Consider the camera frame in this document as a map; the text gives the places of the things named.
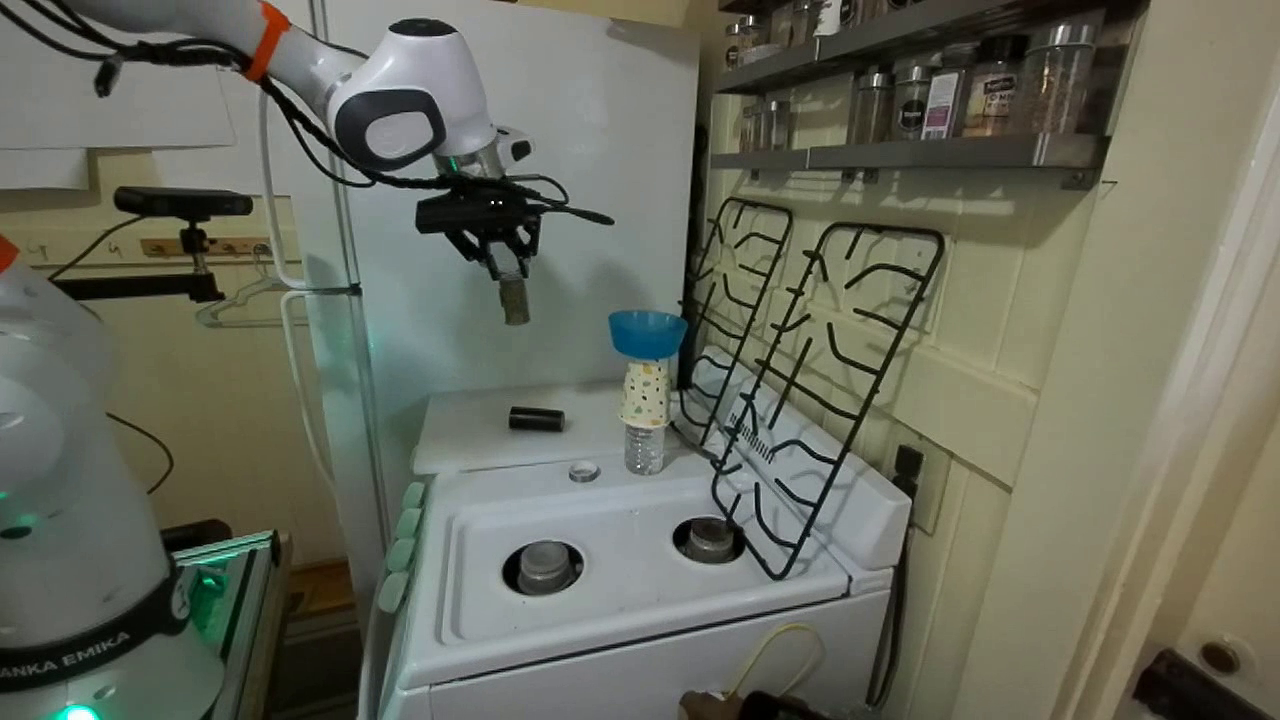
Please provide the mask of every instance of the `green light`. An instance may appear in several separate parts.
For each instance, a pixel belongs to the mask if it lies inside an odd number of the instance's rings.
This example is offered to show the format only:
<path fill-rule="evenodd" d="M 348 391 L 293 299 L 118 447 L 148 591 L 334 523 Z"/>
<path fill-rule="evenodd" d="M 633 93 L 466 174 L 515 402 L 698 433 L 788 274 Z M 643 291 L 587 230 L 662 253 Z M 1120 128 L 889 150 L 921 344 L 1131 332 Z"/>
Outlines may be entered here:
<path fill-rule="evenodd" d="M 99 714 L 89 708 L 89 703 L 64 703 L 64 708 L 53 714 L 50 720 L 99 720 Z"/>

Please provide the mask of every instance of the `shelf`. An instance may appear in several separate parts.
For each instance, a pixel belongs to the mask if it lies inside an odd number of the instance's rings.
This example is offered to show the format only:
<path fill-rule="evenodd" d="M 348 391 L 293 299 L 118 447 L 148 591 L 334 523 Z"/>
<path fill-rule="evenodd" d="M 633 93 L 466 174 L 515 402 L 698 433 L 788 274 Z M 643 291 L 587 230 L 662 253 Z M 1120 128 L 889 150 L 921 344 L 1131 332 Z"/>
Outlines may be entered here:
<path fill-rule="evenodd" d="M 846 28 L 842 36 L 812 39 L 806 47 L 788 47 L 782 58 L 739 65 L 717 81 L 717 93 L 771 93 L 783 84 L 834 75 L 846 65 L 877 65 L 895 60 L 911 47 L 940 47 L 956 36 L 984 36 L 993 28 L 1009 28 L 1019 20 L 1053 16 L 1053 12 L 1092 12 L 1109 7 L 1109 0 L 923 0 L 877 16 L 870 24 Z"/>
<path fill-rule="evenodd" d="M 750 174 L 884 174 L 884 169 L 1009 169 L 1100 174 L 1106 138 L 993 138 L 993 140 L 895 140 L 799 154 L 717 154 L 714 169 Z"/>

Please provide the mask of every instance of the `refrigerator door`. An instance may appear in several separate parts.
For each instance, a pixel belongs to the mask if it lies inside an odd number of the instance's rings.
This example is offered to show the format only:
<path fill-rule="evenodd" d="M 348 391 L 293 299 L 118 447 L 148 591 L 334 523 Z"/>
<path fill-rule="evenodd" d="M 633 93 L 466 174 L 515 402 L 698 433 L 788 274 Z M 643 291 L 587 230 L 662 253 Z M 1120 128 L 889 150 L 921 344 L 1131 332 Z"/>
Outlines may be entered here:
<path fill-rule="evenodd" d="M 692 31 L 476 0 L 330 4 L 334 39 L 354 47 L 371 47 L 399 16 L 466 31 L 491 122 L 534 140 L 511 177 L 555 177 L 571 205 L 615 224 L 550 217 L 530 274 L 534 326 L 508 328 L 488 274 L 418 232 L 418 191 L 348 196 L 382 516 L 398 513 L 427 397 L 622 381 L 608 311 L 682 310 L 698 128 Z"/>

